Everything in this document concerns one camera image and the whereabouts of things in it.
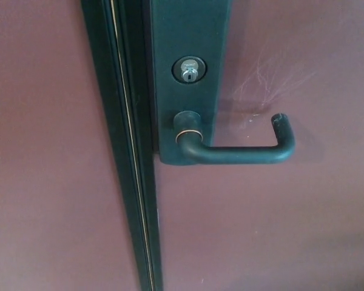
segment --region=door frame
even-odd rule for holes
[[[143,2],[81,1],[141,290],[162,291],[153,164],[157,139],[146,46],[149,25],[144,25],[150,18]]]

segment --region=dark green lever handle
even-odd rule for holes
[[[183,111],[174,117],[175,138],[183,155],[197,164],[276,164],[295,150],[295,138],[287,115],[271,118],[278,144],[271,147],[209,147],[203,144],[201,116]]]

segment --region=door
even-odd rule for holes
[[[0,1],[0,290],[140,290],[107,132],[80,4]]]
[[[180,7],[152,2],[164,289],[364,290],[364,0],[173,5]],[[228,32],[223,65],[215,51],[221,25]],[[178,34],[181,26],[186,34]],[[198,60],[194,80],[200,59],[206,63],[202,79],[172,76],[184,56]],[[218,82],[211,70],[222,74]],[[208,105],[218,107],[213,145],[274,146],[270,118],[285,113],[294,154],[279,164],[200,165],[180,162],[188,151],[175,140],[162,147],[174,134],[161,123],[162,110],[169,103],[203,110],[210,96],[196,92],[206,78],[219,96]]]

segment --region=brass ring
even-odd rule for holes
[[[200,133],[198,130],[194,130],[194,129],[186,129],[186,130],[182,130],[179,134],[177,134],[177,137],[175,138],[175,142],[178,143],[178,138],[184,134],[184,133],[188,133],[188,132],[195,132],[197,134],[199,134],[201,136],[201,141],[204,139],[202,136],[202,133]]]

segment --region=key lock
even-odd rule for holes
[[[276,145],[212,146],[232,1],[152,3],[160,160],[176,166],[287,160],[295,151],[295,138],[283,113],[271,118]],[[183,52],[196,56],[175,60]]]

